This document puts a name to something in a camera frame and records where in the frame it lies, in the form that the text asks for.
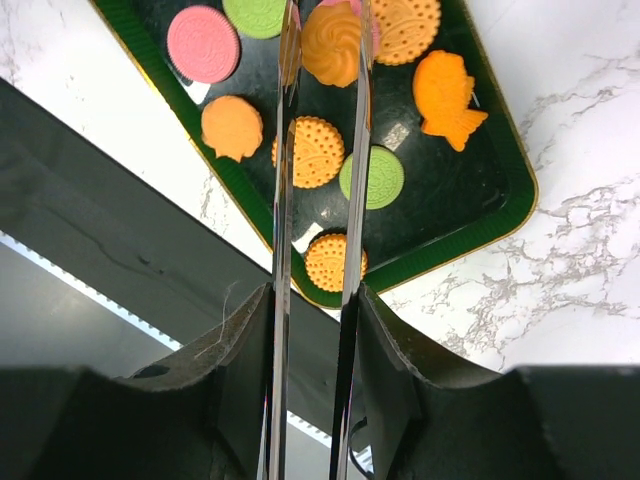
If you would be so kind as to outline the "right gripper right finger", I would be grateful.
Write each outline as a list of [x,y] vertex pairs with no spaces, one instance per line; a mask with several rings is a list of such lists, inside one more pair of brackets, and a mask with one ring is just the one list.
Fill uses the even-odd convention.
[[358,351],[374,477],[391,479],[426,420],[422,387],[461,389],[499,377],[402,320],[373,290],[358,294]]

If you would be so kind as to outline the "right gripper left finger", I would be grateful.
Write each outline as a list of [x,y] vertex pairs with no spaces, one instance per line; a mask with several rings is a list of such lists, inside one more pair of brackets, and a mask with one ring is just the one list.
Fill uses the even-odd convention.
[[253,479],[271,373],[273,291],[129,378],[98,381],[87,479]]

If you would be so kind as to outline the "metal tongs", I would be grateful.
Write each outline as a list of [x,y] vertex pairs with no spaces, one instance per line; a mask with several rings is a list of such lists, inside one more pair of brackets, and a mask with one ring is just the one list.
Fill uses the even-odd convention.
[[[272,381],[267,392],[265,478],[284,478],[286,453],[286,403],[289,367],[289,323],[292,253],[292,195],[295,121],[301,66],[301,26],[298,4],[288,1],[280,36],[278,60],[278,103],[276,135],[276,183],[273,201],[273,280],[275,299]],[[329,476],[348,475],[350,420],[354,363],[359,318],[358,291],[361,285],[363,227],[373,125],[374,60],[372,8],[361,4],[361,45],[357,82],[351,196],[347,226],[347,247],[342,293],[337,379],[333,409]]]

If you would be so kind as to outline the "orange swirl cookie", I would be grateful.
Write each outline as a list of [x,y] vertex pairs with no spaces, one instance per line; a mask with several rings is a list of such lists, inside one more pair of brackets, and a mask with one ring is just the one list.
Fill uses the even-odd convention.
[[326,86],[348,87],[358,77],[361,20],[349,1],[316,6],[302,31],[302,64]]

